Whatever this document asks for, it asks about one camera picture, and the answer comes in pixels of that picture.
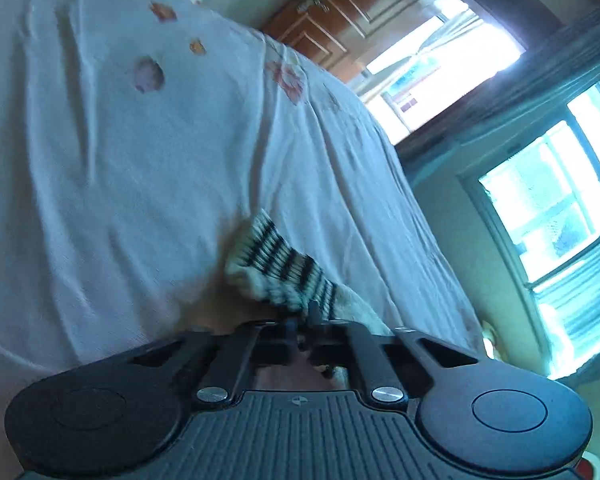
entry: round pad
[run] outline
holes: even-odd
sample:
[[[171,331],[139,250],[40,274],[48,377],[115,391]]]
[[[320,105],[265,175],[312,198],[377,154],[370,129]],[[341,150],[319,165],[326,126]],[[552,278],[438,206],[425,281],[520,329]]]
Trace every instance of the round pad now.
[[[125,413],[125,398],[103,388],[68,392],[51,408],[58,424],[70,430],[99,430],[115,424]]]
[[[474,415],[492,430],[522,433],[540,426],[547,416],[542,400],[516,390],[494,390],[474,400]]]
[[[176,435],[183,409],[158,368],[78,370],[32,384],[11,401],[5,431],[27,468],[108,476],[150,459]]]
[[[434,372],[416,423],[456,463],[497,475],[547,474],[589,441],[591,414],[560,383],[491,360]]]

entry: door handle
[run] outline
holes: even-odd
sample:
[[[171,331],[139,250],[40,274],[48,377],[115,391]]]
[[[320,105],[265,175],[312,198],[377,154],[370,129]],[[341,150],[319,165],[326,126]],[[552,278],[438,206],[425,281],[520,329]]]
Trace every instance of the door handle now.
[[[296,7],[298,13],[307,12],[310,7],[317,6],[320,7],[324,12],[329,12],[329,6],[325,4],[322,0],[303,0]]]

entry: red object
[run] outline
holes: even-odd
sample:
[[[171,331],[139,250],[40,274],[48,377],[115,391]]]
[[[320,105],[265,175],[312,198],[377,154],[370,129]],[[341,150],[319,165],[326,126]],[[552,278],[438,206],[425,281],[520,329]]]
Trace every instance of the red object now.
[[[581,458],[576,466],[576,472],[584,478],[584,480],[593,480],[594,469],[593,464],[586,458]]]

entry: wooden door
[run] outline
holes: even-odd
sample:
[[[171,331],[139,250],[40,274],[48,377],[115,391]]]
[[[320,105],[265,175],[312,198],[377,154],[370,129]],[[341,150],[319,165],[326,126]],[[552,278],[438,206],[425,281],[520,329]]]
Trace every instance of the wooden door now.
[[[435,0],[291,0],[263,27],[344,81],[433,17]]]

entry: brown stain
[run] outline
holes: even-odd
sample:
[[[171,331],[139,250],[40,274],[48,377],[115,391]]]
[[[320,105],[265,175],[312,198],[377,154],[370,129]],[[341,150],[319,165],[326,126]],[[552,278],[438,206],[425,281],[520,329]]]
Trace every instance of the brown stain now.
[[[136,60],[134,86],[139,92],[153,92],[164,86],[164,72],[150,56]]]
[[[192,40],[191,43],[189,43],[189,48],[197,56],[204,56],[206,54],[206,48],[199,38]]]
[[[156,15],[156,17],[161,23],[176,22],[178,20],[176,11],[168,5],[159,4],[158,2],[151,2],[151,6],[149,6],[149,8],[151,9],[151,12]]]

